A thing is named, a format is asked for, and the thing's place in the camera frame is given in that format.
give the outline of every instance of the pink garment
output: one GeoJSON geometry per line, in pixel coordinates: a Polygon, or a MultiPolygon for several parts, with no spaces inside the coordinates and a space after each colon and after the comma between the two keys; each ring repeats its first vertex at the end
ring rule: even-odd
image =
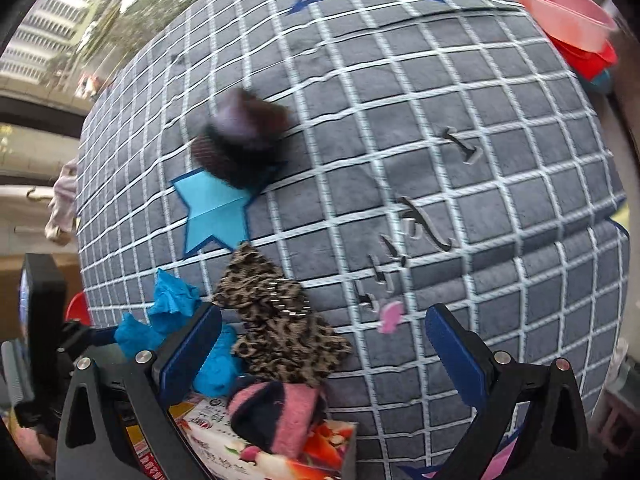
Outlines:
{"type": "Polygon", "coordinates": [[[60,171],[53,185],[53,199],[49,202],[51,216],[44,228],[47,240],[59,245],[71,241],[76,220],[76,194],[78,193],[78,161],[70,160],[60,171]]]}
{"type": "MultiPolygon", "coordinates": [[[[501,450],[500,453],[498,453],[491,459],[491,462],[489,462],[489,465],[482,475],[481,480],[494,480],[502,474],[502,470],[504,469],[504,466],[507,465],[507,460],[511,456],[511,451],[513,451],[513,446],[516,445],[516,440],[517,438],[513,439],[513,442],[511,442],[507,447],[501,450]]],[[[435,476],[437,480],[437,473],[437,471],[434,471],[433,473],[428,473],[422,476],[424,476],[425,478],[434,478],[435,476]]]]}

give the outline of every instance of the blurry dark object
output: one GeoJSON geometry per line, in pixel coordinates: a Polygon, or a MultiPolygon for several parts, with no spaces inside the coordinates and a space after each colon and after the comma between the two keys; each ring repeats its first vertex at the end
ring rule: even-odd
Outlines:
{"type": "Polygon", "coordinates": [[[277,144],[288,127],[285,107],[234,88],[198,133],[191,153],[209,173],[238,189],[251,189],[278,164],[277,144]]]}

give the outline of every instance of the blue cloth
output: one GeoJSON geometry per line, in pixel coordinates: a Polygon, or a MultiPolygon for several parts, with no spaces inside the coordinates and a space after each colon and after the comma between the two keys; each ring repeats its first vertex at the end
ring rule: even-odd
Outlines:
{"type": "MultiPolygon", "coordinates": [[[[147,310],[150,324],[126,313],[116,329],[114,338],[127,359],[141,350],[157,350],[167,335],[184,326],[200,304],[196,287],[162,269],[158,269],[157,277],[154,304],[147,310]]],[[[220,336],[193,381],[194,390],[211,397],[228,394],[241,373],[242,361],[231,355],[236,339],[233,327],[223,323],[220,336]]]]}

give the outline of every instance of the gray bedsheet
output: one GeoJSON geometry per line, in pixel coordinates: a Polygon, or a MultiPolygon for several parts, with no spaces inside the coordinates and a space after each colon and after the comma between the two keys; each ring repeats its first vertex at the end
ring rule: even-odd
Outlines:
{"type": "Polygon", "coordinates": [[[194,168],[188,141],[243,84],[295,118],[288,164],[248,209],[251,238],[353,343],[326,390],[332,417],[360,424],[360,478],[442,462],[472,419],[424,336],[432,303],[521,361],[569,358],[590,412],[618,332],[628,239],[607,220],[623,189],[575,76],[513,0],[324,0],[288,12],[295,1],[200,0],[91,111],[79,240],[93,323],[145,320],[157,267],[203,296],[215,290],[229,251],[212,242],[183,259],[186,209],[169,181],[194,168]],[[450,126],[482,148],[474,164],[442,138],[450,126]],[[399,196],[451,251],[404,236],[399,196]],[[356,279],[404,302],[394,334],[358,306],[356,279]]]}

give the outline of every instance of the leopard print scrunchie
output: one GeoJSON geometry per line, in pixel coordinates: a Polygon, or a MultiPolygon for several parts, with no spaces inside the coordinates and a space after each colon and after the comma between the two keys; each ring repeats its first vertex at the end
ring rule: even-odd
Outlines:
{"type": "Polygon", "coordinates": [[[234,252],[214,303],[244,321],[233,352],[253,375],[317,387],[351,352],[350,343],[310,309],[302,286],[284,278],[249,242],[234,252]]]}

